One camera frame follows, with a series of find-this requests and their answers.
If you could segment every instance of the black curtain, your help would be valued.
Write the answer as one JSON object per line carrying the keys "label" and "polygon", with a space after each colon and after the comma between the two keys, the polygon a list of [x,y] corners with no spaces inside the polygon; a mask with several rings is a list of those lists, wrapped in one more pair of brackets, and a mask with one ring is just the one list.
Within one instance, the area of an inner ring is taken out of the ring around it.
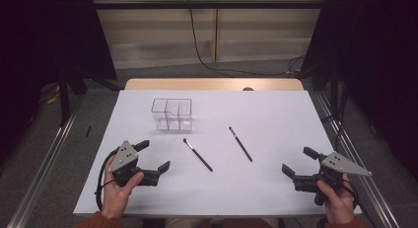
{"label": "black curtain", "polygon": [[[418,179],[418,0],[325,1],[303,71],[335,63],[371,125]],[[313,70],[317,89],[331,66]]]}
{"label": "black curtain", "polygon": [[0,0],[0,27],[3,163],[35,115],[40,89],[63,67],[75,78],[116,75],[93,0]]}

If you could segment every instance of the sleeve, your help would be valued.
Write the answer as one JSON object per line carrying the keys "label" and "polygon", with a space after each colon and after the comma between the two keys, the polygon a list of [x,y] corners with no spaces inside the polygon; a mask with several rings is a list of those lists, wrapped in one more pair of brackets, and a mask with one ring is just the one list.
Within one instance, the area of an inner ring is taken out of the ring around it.
{"label": "sleeve", "polygon": [[74,226],[74,228],[122,228],[121,220],[107,219],[100,212],[96,212],[86,221]]}
{"label": "sleeve", "polygon": [[354,220],[345,224],[327,223],[325,228],[367,228],[367,226],[359,218],[355,217]]}

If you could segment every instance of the finger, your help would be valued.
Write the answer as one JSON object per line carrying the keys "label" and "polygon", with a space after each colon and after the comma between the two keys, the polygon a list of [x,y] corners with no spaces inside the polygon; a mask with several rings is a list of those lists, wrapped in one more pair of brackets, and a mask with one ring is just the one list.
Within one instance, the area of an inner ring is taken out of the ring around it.
{"label": "finger", "polygon": [[123,187],[123,190],[127,193],[130,194],[132,192],[132,190],[138,186],[138,184],[142,181],[142,179],[144,179],[144,173],[139,172],[136,173],[126,184],[125,187]]}
{"label": "finger", "polygon": [[343,174],[342,174],[342,178],[343,178],[345,181],[350,181],[350,178],[348,177],[347,173],[343,173]]}
{"label": "finger", "polygon": [[115,155],[111,156],[108,161],[105,163],[104,166],[104,182],[109,182],[114,179],[114,176],[112,173],[108,172],[108,169],[110,168],[111,162],[113,161]]}
{"label": "finger", "polygon": [[324,181],[317,181],[316,184],[319,189],[328,197],[332,204],[339,202],[339,197],[331,186],[327,185]]}

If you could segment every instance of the aluminum frame rail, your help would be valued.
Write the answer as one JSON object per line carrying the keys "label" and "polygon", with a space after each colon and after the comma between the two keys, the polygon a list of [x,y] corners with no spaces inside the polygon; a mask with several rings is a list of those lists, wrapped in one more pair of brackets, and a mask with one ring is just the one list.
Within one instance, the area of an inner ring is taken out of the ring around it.
{"label": "aluminum frame rail", "polygon": [[95,1],[100,10],[124,9],[321,9],[323,1]]}
{"label": "aluminum frame rail", "polygon": [[[324,93],[319,93],[317,95],[319,102],[325,111],[327,116],[331,116],[332,112],[330,109],[330,102]],[[339,126],[341,125],[339,121],[333,119],[330,121],[332,128],[335,131],[335,134],[338,134]],[[341,128],[339,142],[342,145],[345,153],[350,160],[355,162],[357,165],[366,168],[360,155],[357,153],[354,144],[351,142],[347,132],[344,130],[344,127]],[[381,218],[381,221],[386,228],[398,228],[400,227],[397,223],[390,207],[388,206],[386,200],[384,199],[381,191],[378,189],[372,177],[359,177],[360,182],[362,183],[366,193],[369,196],[378,216]]]}
{"label": "aluminum frame rail", "polygon": [[7,225],[7,228],[23,228],[26,226],[28,219],[32,213],[32,210],[35,207],[37,199],[39,198],[39,195],[42,192],[42,189],[45,185],[46,179],[49,176],[50,170],[73,125],[76,113],[79,111],[83,103],[83,100],[84,96],[79,96],[77,98],[74,106],[74,111],[70,114],[70,117],[64,123],[64,125],[58,128],[55,138],[51,146],[49,147],[49,150],[46,153],[46,156],[43,159],[43,162],[40,165],[39,170],[37,171],[34,179],[32,180],[29,189],[25,193],[24,198],[22,198],[20,204],[18,205],[18,208],[13,214],[12,219]]}

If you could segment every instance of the wall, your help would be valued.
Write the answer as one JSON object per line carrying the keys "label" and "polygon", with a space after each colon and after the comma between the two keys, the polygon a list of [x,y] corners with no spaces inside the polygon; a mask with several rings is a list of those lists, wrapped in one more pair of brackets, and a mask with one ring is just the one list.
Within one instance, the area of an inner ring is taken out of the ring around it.
{"label": "wall", "polygon": [[[116,69],[198,62],[188,10],[98,13]],[[306,53],[318,14],[319,10],[193,10],[193,20],[204,62],[283,59]]]}

